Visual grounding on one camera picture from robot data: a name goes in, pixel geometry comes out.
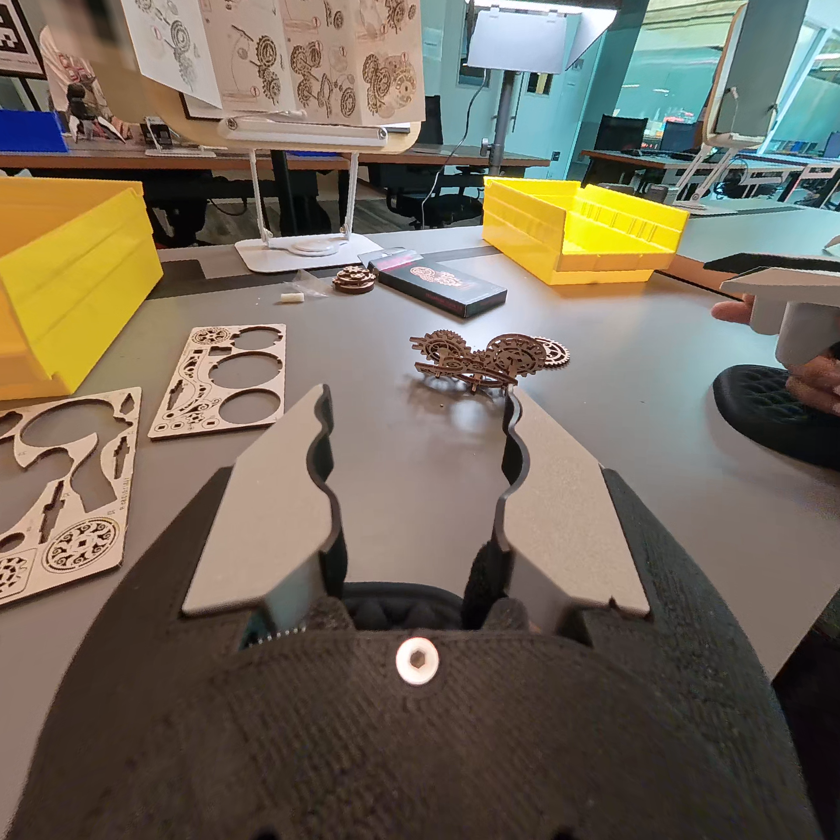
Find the person's black jacket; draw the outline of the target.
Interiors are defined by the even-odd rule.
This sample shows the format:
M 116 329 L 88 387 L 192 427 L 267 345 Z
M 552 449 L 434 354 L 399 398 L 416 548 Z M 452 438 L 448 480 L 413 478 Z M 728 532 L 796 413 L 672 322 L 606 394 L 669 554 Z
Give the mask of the person's black jacket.
M 773 679 L 823 836 L 839 838 L 839 594 Z

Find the printed figure standee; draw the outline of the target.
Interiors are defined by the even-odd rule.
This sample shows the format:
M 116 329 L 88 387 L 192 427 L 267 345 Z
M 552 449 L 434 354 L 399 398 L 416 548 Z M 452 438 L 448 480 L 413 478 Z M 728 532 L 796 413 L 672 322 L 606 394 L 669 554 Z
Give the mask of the printed figure standee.
M 112 114 L 91 65 L 56 46 L 49 27 L 38 35 L 38 45 L 49 86 L 50 108 L 67 123 L 73 140 L 133 138 L 130 124 Z

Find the black monitor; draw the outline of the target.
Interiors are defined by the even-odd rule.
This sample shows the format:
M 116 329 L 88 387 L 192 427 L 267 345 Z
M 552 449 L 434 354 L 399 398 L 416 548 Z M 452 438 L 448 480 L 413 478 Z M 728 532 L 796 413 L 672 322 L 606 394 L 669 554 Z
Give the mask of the black monitor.
M 594 151 L 636 152 L 642 149 L 647 130 L 646 118 L 602 115 L 594 141 Z

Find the wooden sheet with curved cutouts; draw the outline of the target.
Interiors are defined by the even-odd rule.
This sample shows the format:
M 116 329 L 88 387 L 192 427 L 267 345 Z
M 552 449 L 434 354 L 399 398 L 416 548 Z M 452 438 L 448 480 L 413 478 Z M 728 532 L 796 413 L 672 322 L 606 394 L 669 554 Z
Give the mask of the wooden sheet with curved cutouts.
M 141 395 L 2 408 L 2 607 L 120 566 Z

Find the black and white marker sign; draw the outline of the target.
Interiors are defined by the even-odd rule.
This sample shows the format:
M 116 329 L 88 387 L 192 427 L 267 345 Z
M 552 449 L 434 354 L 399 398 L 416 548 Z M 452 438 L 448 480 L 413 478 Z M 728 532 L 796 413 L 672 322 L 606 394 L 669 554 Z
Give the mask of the black and white marker sign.
M 1 1 L 1 76 L 46 80 L 38 41 L 18 1 Z

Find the grey desk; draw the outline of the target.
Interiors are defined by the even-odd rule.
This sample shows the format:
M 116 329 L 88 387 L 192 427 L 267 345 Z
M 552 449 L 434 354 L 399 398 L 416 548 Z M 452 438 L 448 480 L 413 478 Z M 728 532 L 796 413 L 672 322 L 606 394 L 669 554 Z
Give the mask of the grey desk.
M 2 742 L 35 738 L 91 621 L 174 515 L 258 435 L 151 442 L 189 328 L 284 322 L 289 405 L 329 384 L 349 582 L 461 594 L 488 540 L 505 436 L 498 401 L 416 372 L 410 338 L 439 328 L 484 345 L 522 332 L 562 342 L 570 363 L 523 381 L 531 399 L 617 471 L 720 592 L 775 677 L 838 589 L 838 476 L 773 454 L 719 415 L 711 384 L 735 364 L 772 364 L 774 341 L 715 321 L 719 296 L 668 277 L 628 287 L 544 286 L 480 244 L 475 228 L 376 236 L 507 285 L 507 304 L 466 323 L 389 289 L 281 305 L 280 282 L 247 276 L 230 246 L 162 253 L 201 263 L 184 296 L 143 304 L 81 391 L 142 388 L 129 528 L 117 571 L 2 610 Z

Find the person's right hand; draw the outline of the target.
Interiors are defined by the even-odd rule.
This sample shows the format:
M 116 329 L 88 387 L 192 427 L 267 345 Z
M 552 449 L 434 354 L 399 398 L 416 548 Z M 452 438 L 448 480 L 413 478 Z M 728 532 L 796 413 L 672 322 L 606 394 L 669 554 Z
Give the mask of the person's right hand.
M 749 325 L 753 313 L 754 296 L 740 300 L 721 300 L 715 303 L 711 316 L 722 322 Z M 787 364 L 785 389 L 805 406 L 833 416 L 839 416 L 839 362 L 834 351 L 824 349 L 811 360 L 798 365 Z

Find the wooden sheet with round holes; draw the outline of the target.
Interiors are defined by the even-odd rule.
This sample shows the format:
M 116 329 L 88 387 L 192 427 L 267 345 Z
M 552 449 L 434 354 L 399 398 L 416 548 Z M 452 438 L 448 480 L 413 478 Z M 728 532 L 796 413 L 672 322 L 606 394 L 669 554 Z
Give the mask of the wooden sheet with round holes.
M 265 428 L 284 413 L 287 325 L 258 323 L 192 329 L 148 433 L 151 440 Z M 261 381 L 216 381 L 221 366 L 261 365 Z

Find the white light panel on pole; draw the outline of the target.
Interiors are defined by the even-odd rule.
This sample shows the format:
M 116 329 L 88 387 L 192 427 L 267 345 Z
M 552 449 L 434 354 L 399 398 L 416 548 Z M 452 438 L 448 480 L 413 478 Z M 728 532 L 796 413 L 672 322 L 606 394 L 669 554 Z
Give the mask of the white light panel on pole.
M 499 71 L 496 127 L 488 148 L 489 175 L 501 175 L 515 86 L 530 76 L 560 77 L 614 23 L 620 2 L 468 2 L 468 67 Z

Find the blue plastic bin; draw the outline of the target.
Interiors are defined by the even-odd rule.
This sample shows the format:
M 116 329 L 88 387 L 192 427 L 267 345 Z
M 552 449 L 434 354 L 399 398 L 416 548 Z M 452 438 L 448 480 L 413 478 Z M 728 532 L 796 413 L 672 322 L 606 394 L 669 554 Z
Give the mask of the blue plastic bin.
M 62 125 L 53 112 L 2 109 L 1 152 L 66 154 Z

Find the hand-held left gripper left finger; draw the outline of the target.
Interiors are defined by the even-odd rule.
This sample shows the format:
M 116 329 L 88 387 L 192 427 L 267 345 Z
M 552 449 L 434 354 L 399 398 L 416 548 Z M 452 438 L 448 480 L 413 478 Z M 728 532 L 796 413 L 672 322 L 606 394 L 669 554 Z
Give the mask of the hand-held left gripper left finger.
M 260 609 L 277 631 L 340 598 L 347 547 L 333 471 L 329 386 L 315 385 L 237 457 L 187 590 L 186 616 Z

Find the row of office desks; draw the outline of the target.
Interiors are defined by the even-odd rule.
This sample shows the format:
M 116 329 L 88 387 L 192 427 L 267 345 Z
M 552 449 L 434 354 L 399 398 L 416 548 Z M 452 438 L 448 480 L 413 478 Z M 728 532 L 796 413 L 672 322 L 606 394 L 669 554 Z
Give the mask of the row of office desks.
M 693 155 L 687 152 L 658 153 L 586 150 L 588 165 L 581 183 L 630 185 L 637 194 L 651 186 L 676 186 Z M 781 203 L 813 208 L 838 208 L 838 159 L 798 154 L 752 154 L 743 152 L 729 163 L 710 193 L 714 197 L 767 197 Z

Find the black cardboard box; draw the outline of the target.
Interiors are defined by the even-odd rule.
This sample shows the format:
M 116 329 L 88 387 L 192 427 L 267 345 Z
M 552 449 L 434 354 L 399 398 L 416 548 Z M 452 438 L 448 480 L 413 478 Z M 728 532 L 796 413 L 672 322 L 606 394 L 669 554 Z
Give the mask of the black cardboard box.
M 461 320 L 504 305 L 508 289 L 463 271 L 447 268 L 407 248 L 360 255 L 378 283 Z

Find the black office chair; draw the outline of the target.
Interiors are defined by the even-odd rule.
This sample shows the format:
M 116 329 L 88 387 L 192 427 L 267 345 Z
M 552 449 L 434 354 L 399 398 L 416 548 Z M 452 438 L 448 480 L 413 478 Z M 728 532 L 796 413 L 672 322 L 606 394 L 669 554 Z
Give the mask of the black office chair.
M 426 119 L 417 136 L 417 145 L 442 145 L 443 126 L 439 94 L 425 97 Z M 445 167 L 421 164 L 382 164 L 379 185 L 385 189 L 388 209 L 409 220 L 414 228 L 441 228 L 480 216 L 478 197 L 465 195 L 465 187 L 457 193 L 444 193 Z

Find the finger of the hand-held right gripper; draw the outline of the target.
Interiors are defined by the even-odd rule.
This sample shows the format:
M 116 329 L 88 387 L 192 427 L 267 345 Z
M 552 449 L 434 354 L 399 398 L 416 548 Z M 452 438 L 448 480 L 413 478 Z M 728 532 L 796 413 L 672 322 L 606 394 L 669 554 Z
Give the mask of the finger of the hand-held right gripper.
M 783 367 L 806 364 L 839 341 L 839 258 L 739 253 L 705 263 L 729 272 L 721 284 L 730 294 L 753 297 L 752 331 L 775 335 Z

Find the long wooden table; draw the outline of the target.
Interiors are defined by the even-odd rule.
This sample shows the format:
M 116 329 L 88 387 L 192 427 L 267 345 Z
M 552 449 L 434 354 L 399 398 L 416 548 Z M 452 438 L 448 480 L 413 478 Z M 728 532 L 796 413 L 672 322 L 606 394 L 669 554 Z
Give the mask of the long wooden table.
M 217 171 L 244 172 L 249 168 L 248 153 L 217 152 L 214 157 L 183 154 L 147 154 L 147 150 L 97 147 L 92 150 L 71 150 L 66 153 L 1 153 L 1 167 L 6 169 L 33 170 L 103 170 L 103 171 Z M 475 166 L 489 165 L 489 158 L 478 154 L 480 150 L 463 147 L 449 156 L 443 146 L 415 146 L 399 154 L 381 152 L 360 153 L 360 165 L 420 165 L 420 166 Z M 256 156 L 258 171 L 268 172 L 272 163 L 268 152 Z M 526 170 L 530 167 L 548 167 L 552 161 L 525 154 L 506 153 L 500 165 L 502 170 Z M 291 171 L 348 172 L 350 153 L 294 154 L 287 152 L 287 165 Z

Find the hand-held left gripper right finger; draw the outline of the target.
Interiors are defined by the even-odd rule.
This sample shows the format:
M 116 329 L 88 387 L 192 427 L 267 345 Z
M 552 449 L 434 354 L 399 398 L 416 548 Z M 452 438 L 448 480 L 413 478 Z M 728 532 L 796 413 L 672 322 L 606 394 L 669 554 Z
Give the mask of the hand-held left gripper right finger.
M 525 391 L 507 395 L 494 588 L 558 632 L 580 610 L 647 618 L 648 598 L 602 465 Z

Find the grey office table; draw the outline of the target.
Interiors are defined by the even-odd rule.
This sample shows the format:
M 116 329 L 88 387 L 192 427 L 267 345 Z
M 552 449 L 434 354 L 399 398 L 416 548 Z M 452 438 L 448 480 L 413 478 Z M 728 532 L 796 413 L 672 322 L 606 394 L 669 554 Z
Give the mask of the grey office table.
M 736 213 L 692 216 L 664 275 L 719 291 L 734 273 L 705 264 L 738 253 L 838 260 L 838 245 L 825 249 L 839 235 L 838 212 L 760 199 L 745 204 Z

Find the small desk sign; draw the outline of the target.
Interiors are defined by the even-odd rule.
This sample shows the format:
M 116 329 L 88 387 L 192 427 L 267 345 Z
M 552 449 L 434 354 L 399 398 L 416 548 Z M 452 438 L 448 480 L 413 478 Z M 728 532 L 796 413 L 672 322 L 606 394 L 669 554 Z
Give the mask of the small desk sign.
M 183 144 L 170 127 L 157 118 L 146 118 L 139 124 L 143 136 L 144 155 L 159 159 L 214 159 L 215 150 L 200 144 Z

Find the wooden gear clock model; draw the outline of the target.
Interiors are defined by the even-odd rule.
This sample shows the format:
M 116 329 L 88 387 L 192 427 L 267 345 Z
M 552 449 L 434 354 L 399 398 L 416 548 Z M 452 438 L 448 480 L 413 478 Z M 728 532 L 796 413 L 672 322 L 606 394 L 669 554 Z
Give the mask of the wooden gear clock model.
M 463 382 L 472 392 L 508 392 L 520 378 L 545 371 L 542 345 L 524 333 L 500 334 L 476 350 L 446 329 L 412 337 L 411 342 L 413 350 L 425 358 L 425 362 L 415 363 L 420 373 Z

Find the yellow plastic bin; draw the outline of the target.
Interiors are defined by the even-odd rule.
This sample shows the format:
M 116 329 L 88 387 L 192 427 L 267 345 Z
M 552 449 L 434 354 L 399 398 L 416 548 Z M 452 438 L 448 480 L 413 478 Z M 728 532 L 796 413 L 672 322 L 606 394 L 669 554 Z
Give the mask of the yellow plastic bin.
M 482 237 L 549 286 L 646 282 L 690 213 L 597 185 L 485 177 Z
M 140 182 L 2 177 L 2 401 L 71 395 L 162 275 Z

